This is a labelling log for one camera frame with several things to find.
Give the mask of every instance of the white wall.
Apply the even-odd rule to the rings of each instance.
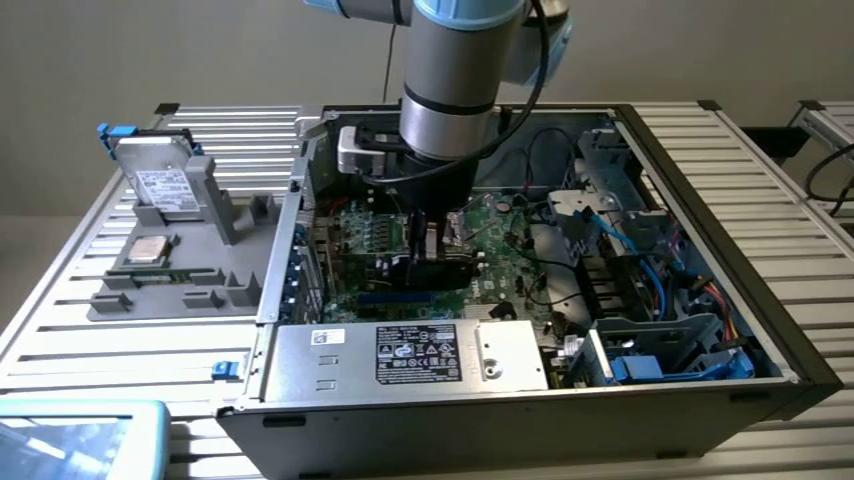
[[[802,98],[854,100],[850,0],[571,5],[546,100],[713,98],[753,124],[782,123]],[[299,0],[0,0],[0,213],[81,213],[112,168],[95,125],[141,123],[160,102],[379,102],[388,31]]]
[[[0,214],[80,214],[100,122],[160,102],[376,102],[386,29],[298,0],[0,0]]]

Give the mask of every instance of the sticker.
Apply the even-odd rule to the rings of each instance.
[[[338,328],[335,330],[312,330],[311,331],[311,344],[312,345],[335,345],[336,343],[344,343],[344,337],[347,330]]]
[[[378,327],[376,381],[383,385],[462,382],[456,325]]]
[[[151,204],[161,212],[198,212],[199,202],[192,194],[183,170],[151,170],[136,172]]]

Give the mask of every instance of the blue cable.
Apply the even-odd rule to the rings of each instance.
[[[605,233],[607,233],[615,239],[623,242],[626,247],[629,247],[629,250],[631,250],[631,253],[641,259],[641,268],[643,269],[647,276],[650,277],[650,280],[653,280],[653,285],[655,286],[655,291],[658,292],[658,298],[662,299],[662,305],[658,310],[658,321],[661,322],[665,319],[665,312],[667,311],[667,297],[665,296],[665,287],[662,286],[662,281],[658,278],[658,275],[655,274],[655,270],[653,270],[650,263],[641,256],[641,253],[635,248],[635,242],[631,241],[631,238],[629,238],[626,235],[623,235],[617,230],[614,230],[614,228],[607,223],[605,223],[605,220],[602,220],[602,217],[599,217],[598,215],[592,216],[592,220],[594,222],[596,222],[596,225],[599,225],[599,228],[602,228]]]

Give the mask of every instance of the tablet screen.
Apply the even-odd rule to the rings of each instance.
[[[105,479],[129,418],[0,418],[3,477],[21,480]]]

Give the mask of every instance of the motherboard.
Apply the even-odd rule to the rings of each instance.
[[[535,288],[540,267],[507,243],[508,232],[523,234],[526,202],[499,192],[471,198],[450,215],[443,238],[450,253],[476,252],[471,284],[458,290],[406,293],[388,291],[390,285],[366,272],[372,259],[408,253],[407,215],[376,213],[371,203],[340,201],[330,217],[319,219],[330,266],[324,323],[451,318],[520,318],[535,325],[548,322],[548,307],[530,300],[530,296],[542,295]]]

